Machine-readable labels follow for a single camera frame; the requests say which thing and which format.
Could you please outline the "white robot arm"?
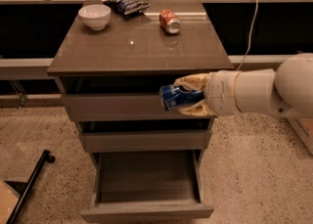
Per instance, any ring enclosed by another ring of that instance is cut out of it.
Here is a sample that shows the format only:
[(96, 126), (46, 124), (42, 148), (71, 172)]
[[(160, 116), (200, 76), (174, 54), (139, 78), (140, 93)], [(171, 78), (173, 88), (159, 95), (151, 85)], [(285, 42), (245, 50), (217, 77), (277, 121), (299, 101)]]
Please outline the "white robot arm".
[(312, 53), (294, 55), (275, 70), (219, 70), (180, 77), (174, 84), (204, 93), (202, 101), (179, 109), (186, 115), (313, 116)]

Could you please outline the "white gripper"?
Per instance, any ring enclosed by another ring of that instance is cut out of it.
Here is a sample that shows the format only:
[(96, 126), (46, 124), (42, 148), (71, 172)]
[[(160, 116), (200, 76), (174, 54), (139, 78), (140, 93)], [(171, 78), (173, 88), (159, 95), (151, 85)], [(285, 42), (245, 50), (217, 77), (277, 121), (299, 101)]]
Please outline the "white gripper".
[(182, 86), (186, 90), (204, 90), (205, 95), (205, 100), (179, 108), (178, 111), (191, 116), (240, 114), (235, 100), (235, 83), (239, 74), (239, 71), (220, 70), (211, 72), (210, 78), (208, 73), (177, 78), (174, 81), (175, 86)]

